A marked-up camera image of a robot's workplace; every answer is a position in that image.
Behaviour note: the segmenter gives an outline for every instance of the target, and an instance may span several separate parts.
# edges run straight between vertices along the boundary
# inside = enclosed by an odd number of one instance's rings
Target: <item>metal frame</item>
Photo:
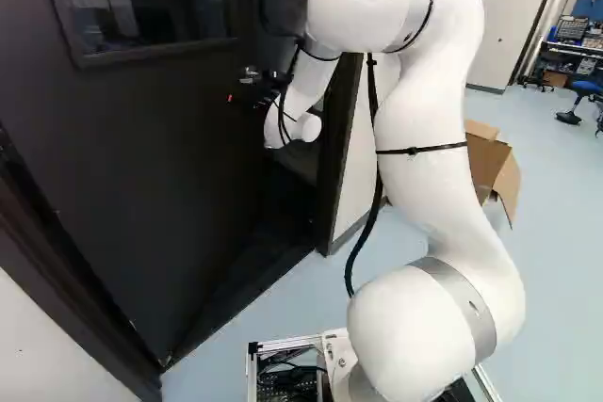
[[[123,51],[104,52],[99,54],[85,54],[84,46],[73,28],[73,18],[64,0],[52,0],[55,11],[60,22],[65,41],[69,45],[70,55],[73,63],[79,68],[92,68],[114,63],[142,60],[157,56],[173,56],[189,52],[210,51],[237,45],[238,36],[242,30],[240,15],[238,14],[237,0],[224,0],[224,16],[226,29],[229,37],[209,38],[206,40],[192,40],[187,42],[175,42],[167,44],[156,44],[142,46]]]
[[[264,355],[268,358],[278,352],[298,351],[299,353],[291,357],[293,358],[310,349],[315,349],[324,357],[334,401],[340,402],[349,397],[346,391],[346,375],[350,372],[357,359],[348,339],[348,331],[346,329],[338,329],[328,330],[322,334],[313,336],[298,336],[263,343],[249,343],[245,365],[247,402],[256,402],[257,400],[258,363],[259,360],[264,358]],[[488,377],[481,364],[478,364],[471,372],[488,402],[503,402],[492,380]]]
[[[311,349],[322,351],[322,335],[298,336],[264,343],[249,343],[245,364],[247,402],[256,402],[257,400],[257,364],[263,355],[271,356],[288,350],[298,351],[299,353],[296,355],[299,355]]]

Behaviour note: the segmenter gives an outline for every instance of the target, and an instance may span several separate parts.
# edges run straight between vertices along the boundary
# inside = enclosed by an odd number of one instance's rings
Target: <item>door frame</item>
[[[20,183],[16,182],[14,172],[20,164],[10,157],[11,149],[12,145],[2,140],[0,228],[15,247],[0,252],[0,267],[140,400],[161,401],[162,366],[146,350],[125,316],[111,306],[110,298],[86,265],[70,259],[69,244],[59,240],[57,223],[49,221],[47,213],[36,205],[43,200],[35,200],[35,193],[24,193],[27,175],[20,175]]]

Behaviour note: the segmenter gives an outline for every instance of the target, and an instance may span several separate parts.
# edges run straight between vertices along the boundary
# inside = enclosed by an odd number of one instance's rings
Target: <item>floor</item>
[[[513,230],[503,224],[500,233],[524,278],[528,319],[485,368],[506,402],[595,400],[603,356],[603,137],[595,139],[595,106],[581,105],[584,122],[573,127],[553,119],[573,103],[568,90],[468,90],[466,98],[467,117],[500,127],[522,170]],[[422,232],[385,208],[357,261],[355,284],[408,263],[425,247]],[[166,402],[243,401],[248,342],[345,326],[350,248],[328,260],[309,255],[179,362],[163,379]]]

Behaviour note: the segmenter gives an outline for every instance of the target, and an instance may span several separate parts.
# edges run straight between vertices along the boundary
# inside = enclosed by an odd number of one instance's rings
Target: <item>black cable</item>
[[[311,58],[313,58],[314,60],[319,60],[319,61],[336,61],[338,60],[341,56],[334,56],[333,58],[325,58],[323,56],[315,56],[314,54],[312,54],[310,51],[308,51],[306,48],[302,47],[301,49],[307,56],[310,56]]]
[[[371,53],[368,53],[368,108],[370,110],[370,120],[373,124],[373,127],[375,126],[375,116],[377,115],[377,109],[379,108],[379,100],[377,98],[377,86],[375,85],[374,66],[376,64],[377,62],[373,59],[373,55]],[[354,295],[354,288],[351,284],[351,273],[353,271],[354,263],[356,261],[356,258],[358,257],[358,253],[360,253],[360,250],[367,242],[370,233],[373,231],[375,222],[377,221],[377,215],[379,214],[379,210],[381,209],[381,201],[383,197],[383,181],[379,173],[379,166],[377,167],[376,179],[377,181],[375,182],[375,192],[373,194],[373,201],[370,204],[370,210],[368,211],[367,223],[365,224],[365,228],[360,233],[358,241],[351,250],[350,256],[348,256],[348,261],[346,261],[344,281],[346,283],[346,290],[348,291],[348,295],[350,297]]]
[[[297,63],[298,57],[300,56],[300,50],[301,50],[301,47],[298,44],[295,49],[295,52],[293,53],[293,57],[291,58],[291,62],[289,63],[289,67],[286,70],[285,76],[286,76],[286,80],[287,80],[287,85],[281,90],[281,99],[280,99],[280,102],[278,103],[277,121],[276,122],[277,122],[277,127],[279,129],[279,136],[281,136],[281,141],[283,142],[283,146],[285,146],[287,143],[287,141],[285,140],[285,136],[288,141],[292,141],[291,135],[286,130],[286,124],[285,124],[285,98],[286,98],[286,93],[289,89],[289,84],[291,83],[291,80],[293,78],[293,70],[295,69],[295,64]]]
[[[401,45],[401,47],[399,47],[398,49],[394,50],[394,51],[388,51],[385,52],[386,54],[395,54],[396,52],[400,52],[403,51],[404,49],[406,49],[408,46],[410,46],[411,44],[413,44],[416,39],[418,38],[418,36],[421,34],[421,32],[423,31],[423,29],[425,28],[425,26],[427,25],[428,20],[430,19],[430,17],[432,16],[432,12],[433,12],[433,1],[434,0],[430,0],[430,4],[427,7],[427,13],[425,14],[425,18],[423,19],[423,23],[421,23],[421,26],[418,28],[418,30],[416,31],[416,33],[413,35],[412,38],[410,38],[408,41],[404,42],[404,44]]]
[[[422,148],[418,148],[417,146],[411,146],[410,148],[404,148],[403,150],[384,150],[377,151],[377,154],[408,154],[408,155],[417,155],[419,153],[430,153],[431,151],[441,151],[441,150],[453,150],[455,148],[463,148],[467,146],[466,141],[459,141],[458,143],[447,143],[446,145],[437,145],[437,146],[424,146]]]

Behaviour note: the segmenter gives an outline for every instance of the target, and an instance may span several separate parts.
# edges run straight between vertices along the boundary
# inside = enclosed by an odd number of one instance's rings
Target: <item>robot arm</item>
[[[425,228],[430,245],[426,257],[366,284],[351,300],[348,331],[359,366],[350,374],[352,400],[366,400],[354,388],[373,389],[374,400],[432,400],[510,342],[525,316],[523,284],[478,203],[466,148],[441,148],[465,141],[462,100],[481,43],[481,0],[434,0],[425,24],[429,5],[308,0],[308,34],[337,52],[397,50],[416,36],[399,53],[400,79],[381,100],[374,132],[377,151],[393,151],[378,153],[388,198]],[[300,60],[298,67],[299,88],[285,105],[300,118],[334,65]],[[306,77],[314,71],[310,90]],[[304,82],[297,86],[298,77]],[[273,137],[267,133],[267,142]],[[435,150],[395,152],[414,147]]]

